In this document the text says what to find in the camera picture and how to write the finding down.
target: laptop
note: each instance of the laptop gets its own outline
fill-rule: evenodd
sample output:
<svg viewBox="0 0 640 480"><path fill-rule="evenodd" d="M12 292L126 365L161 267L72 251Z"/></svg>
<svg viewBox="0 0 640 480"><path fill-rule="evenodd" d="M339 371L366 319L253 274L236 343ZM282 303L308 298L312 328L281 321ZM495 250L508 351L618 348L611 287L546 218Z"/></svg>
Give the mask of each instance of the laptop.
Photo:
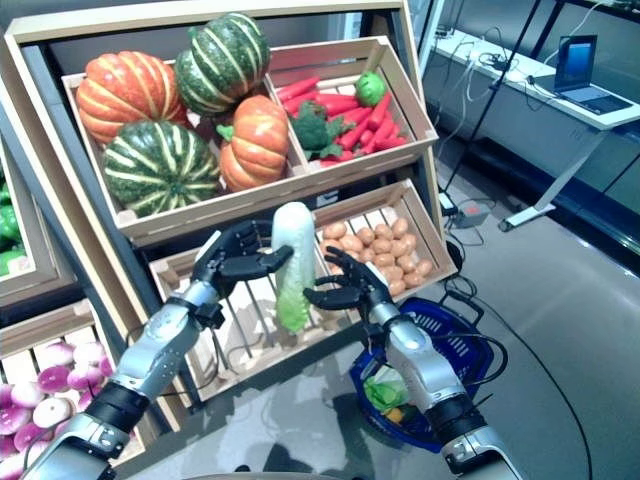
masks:
<svg viewBox="0 0 640 480"><path fill-rule="evenodd" d="M596 35L561 37L556 74L537 77L535 82L564 100L602 115L631 104L591 85L597 38Z"/></svg>

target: floor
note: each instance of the floor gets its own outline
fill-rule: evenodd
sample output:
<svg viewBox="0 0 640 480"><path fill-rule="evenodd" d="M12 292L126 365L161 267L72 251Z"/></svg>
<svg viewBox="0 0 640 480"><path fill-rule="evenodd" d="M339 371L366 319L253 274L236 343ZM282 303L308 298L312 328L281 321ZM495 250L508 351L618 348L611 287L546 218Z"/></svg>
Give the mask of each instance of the floor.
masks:
<svg viewBox="0 0 640 480"><path fill-rule="evenodd" d="M447 147L438 165L445 179L460 146ZM537 351L573 403L589 439L593 478L637 479L640 279L546 217L501 232L499 221L522 205L469 169L451 193L457 202L498 200L479 229L484 245L466 247L462 271ZM465 243L478 240L471 230L455 233ZM438 299L442 291L427 287L423 296ZM492 315L480 329L510 355L506 372L481 387L481 396L494 393L481 410L522 471L535 480L587 478L577 427L542 369ZM316 349L212 399L182 432L163 436L120 467L119 478L188 479L241 464L339 479L452 478L439 455L367 425L347 375L361 346L342 342L347 345L338 351Z"/></svg>

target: green striped squash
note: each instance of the green striped squash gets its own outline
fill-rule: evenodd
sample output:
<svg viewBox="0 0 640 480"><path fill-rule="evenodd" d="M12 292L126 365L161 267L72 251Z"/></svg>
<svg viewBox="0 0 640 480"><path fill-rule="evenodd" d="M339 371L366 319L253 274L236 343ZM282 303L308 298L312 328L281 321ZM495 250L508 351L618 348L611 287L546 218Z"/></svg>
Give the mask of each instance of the green striped squash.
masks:
<svg viewBox="0 0 640 480"><path fill-rule="evenodd" d="M178 91L194 112L230 110L262 81L269 46L251 17L227 13L189 33L191 48L178 55L174 69Z"/></svg>
<svg viewBox="0 0 640 480"><path fill-rule="evenodd" d="M125 125L103 159L109 191L138 217L200 202L220 191L218 162L208 145L169 122Z"/></svg>

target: orange pumpkin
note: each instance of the orange pumpkin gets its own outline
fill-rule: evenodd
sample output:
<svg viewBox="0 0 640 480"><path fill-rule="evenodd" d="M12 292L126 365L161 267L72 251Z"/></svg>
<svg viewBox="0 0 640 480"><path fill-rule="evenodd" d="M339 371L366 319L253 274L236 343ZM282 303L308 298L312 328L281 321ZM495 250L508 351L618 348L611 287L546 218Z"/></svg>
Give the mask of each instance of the orange pumpkin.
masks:
<svg viewBox="0 0 640 480"><path fill-rule="evenodd" d="M105 53L91 60L76 91L82 123L109 143L126 123L168 120L187 125L173 69L141 52Z"/></svg>
<svg viewBox="0 0 640 480"><path fill-rule="evenodd" d="M275 182L282 177L289 149L287 114L267 97L243 100L233 128L218 127L226 139L220 149L220 174L232 192Z"/></svg>

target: pumpkin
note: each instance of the pumpkin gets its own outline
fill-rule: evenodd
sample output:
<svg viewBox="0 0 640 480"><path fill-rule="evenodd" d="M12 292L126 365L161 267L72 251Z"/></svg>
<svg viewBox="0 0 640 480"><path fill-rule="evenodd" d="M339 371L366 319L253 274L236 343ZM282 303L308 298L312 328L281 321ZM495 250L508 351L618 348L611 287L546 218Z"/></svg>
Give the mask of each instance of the pumpkin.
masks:
<svg viewBox="0 0 640 480"><path fill-rule="evenodd" d="M218 166L208 145L169 122L125 125L103 159L109 191L138 217L200 202L220 191Z"/></svg>
<svg viewBox="0 0 640 480"><path fill-rule="evenodd" d="M263 95L243 100L233 127L217 127L225 138L220 173L233 192L265 185L282 177L289 148L287 114Z"/></svg>
<svg viewBox="0 0 640 480"><path fill-rule="evenodd" d="M201 115L230 110L269 67L269 46L251 17L228 13L191 29L191 48L176 58L178 90Z"/></svg>
<svg viewBox="0 0 640 480"><path fill-rule="evenodd" d="M105 53L86 66L76 91L80 120L91 136L109 143L126 123L169 120L187 125L173 69L141 52Z"/></svg>

